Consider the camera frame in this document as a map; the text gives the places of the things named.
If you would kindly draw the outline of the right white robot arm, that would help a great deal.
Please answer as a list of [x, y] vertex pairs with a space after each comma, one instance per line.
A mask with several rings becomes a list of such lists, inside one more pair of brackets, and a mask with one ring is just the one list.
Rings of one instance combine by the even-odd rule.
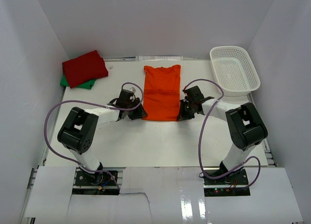
[[[251, 157], [251, 151], [267, 138], [268, 131], [256, 107], [252, 103], [241, 105], [222, 101], [222, 98], [205, 97], [198, 86], [184, 89], [185, 97], [180, 100], [178, 121], [191, 120], [195, 114], [205, 116], [199, 134], [198, 156], [202, 170], [201, 176], [208, 179], [220, 179], [224, 184], [232, 184], [237, 179], [237, 171], [241, 170]], [[201, 146], [204, 127], [209, 116], [226, 121], [232, 145], [226, 157], [221, 161], [219, 169], [209, 174], [203, 169]]]

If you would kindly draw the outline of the orange t shirt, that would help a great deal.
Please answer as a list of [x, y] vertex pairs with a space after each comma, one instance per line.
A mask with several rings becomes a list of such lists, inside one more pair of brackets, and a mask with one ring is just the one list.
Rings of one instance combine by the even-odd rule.
[[180, 108], [181, 66], [144, 66], [143, 107], [146, 121], [176, 121]]

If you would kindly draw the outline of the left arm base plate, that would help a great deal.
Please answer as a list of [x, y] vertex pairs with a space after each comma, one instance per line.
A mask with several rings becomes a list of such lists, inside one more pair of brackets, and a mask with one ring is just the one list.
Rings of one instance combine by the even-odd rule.
[[90, 175], [85, 171], [77, 169], [73, 182], [73, 195], [119, 195], [113, 179], [118, 185], [121, 185], [122, 173], [118, 170], [109, 170], [111, 175], [102, 173], [98, 175]]

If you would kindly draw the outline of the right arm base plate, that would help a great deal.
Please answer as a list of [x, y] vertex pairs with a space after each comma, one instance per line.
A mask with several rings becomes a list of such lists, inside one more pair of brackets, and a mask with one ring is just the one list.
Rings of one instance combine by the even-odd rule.
[[212, 180], [199, 174], [204, 180], [205, 197], [235, 197], [235, 196], [250, 196], [249, 181], [244, 168], [232, 173], [230, 176], [223, 177], [218, 180]]

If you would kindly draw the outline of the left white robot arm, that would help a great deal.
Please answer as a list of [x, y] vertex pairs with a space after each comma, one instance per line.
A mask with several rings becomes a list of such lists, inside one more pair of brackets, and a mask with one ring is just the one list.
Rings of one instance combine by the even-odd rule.
[[57, 140], [67, 148], [86, 172], [86, 179], [93, 185], [102, 181], [101, 162], [94, 155], [91, 145], [97, 127], [117, 122], [126, 117], [131, 120], [147, 117], [141, 100], [133, 91], [123, 89], [107, 107], [81, 109], [74, 107], [69, 112], [57, 135]]

